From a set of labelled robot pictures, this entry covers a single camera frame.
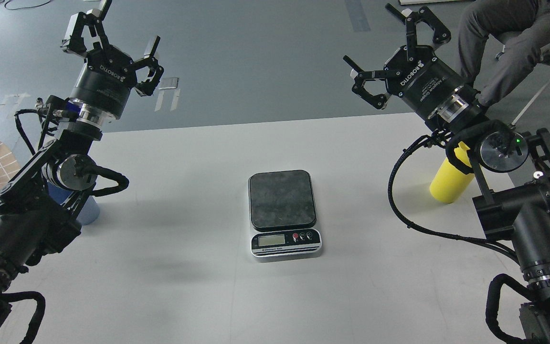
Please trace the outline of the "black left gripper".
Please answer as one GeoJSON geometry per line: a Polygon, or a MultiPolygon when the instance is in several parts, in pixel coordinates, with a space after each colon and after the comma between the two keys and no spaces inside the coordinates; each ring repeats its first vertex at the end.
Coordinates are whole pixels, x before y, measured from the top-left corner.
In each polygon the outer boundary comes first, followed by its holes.
{"type": "MultiPolygon", "coordinates": [[[[114,45],[110,45],[103,27],[103,21],[111,6],[111,0],[101,0],[99,7],[88,13],[79,12],[71,16],[61,49],[64,53],[85,57],[83,68],[71,91],[75,102],[96,107],[120,119],[127,104],[131,88],[135,86],[136,73],[124,69],[133,63],[131,57],[114,45]],[[85,44],[85,28],[96,38],[93,48],[85,44]]],[[[137,71],[147,68],[146,79],[136,86],[142,97],[152,96],[164,74],[156,57],[161,37],[155,35],[147,44],[143,58],[136,61],[137,71]]]]}

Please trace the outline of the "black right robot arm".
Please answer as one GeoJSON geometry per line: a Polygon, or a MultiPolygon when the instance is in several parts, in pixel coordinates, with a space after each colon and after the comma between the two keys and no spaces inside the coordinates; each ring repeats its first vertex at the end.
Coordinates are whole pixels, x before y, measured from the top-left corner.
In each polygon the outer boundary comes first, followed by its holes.
{"type": "Polygon", "coordinates": [[[485,322],[507,344],[550,344],[550,133],[518,133],[487,119],[478,92],[436,56],[451,32],[428,7],[402,13],[386,9],[406,29],[406,43],[381,70],[365,71],[350,57],[352,91],[376,109],[401,98],[430,129],[403,151],[391,170],[388,200],[395,215],[416,231],[462,240],[502,253],[518,264],[524,283],[499,274],[489,284],[485,322]],[[404,161],[421,147],[445,149],[455,172],[473,174],[473,198],[485,238],[441,233],[419,226],[397,208],[392,187],[404,161]]]}

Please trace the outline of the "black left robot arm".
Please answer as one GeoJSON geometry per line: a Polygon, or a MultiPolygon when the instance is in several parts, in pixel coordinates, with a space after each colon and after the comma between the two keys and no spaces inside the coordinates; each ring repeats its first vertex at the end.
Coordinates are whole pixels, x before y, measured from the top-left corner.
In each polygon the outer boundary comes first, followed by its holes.
{"type": "Polygon", "coordinates": [[[120,119],[131,91],[153,95],[164,73],[158,36],[136,60],[109,43],[103,22],[110,6],[103,0],[70,18],[61,48],[82,57],[83,68],[68,98],[50,96],[28,110],[42,120],[37,150],[0,189],[0,327],[14,302],[35,301],[24,344],[35,340],[46,300],[36,291],[8,292],[11,282],[81,234],[78,217],[90,197],[128,187],[127,177],[97,165],[89,150],[101,140],[102,125],[120,119]]]}

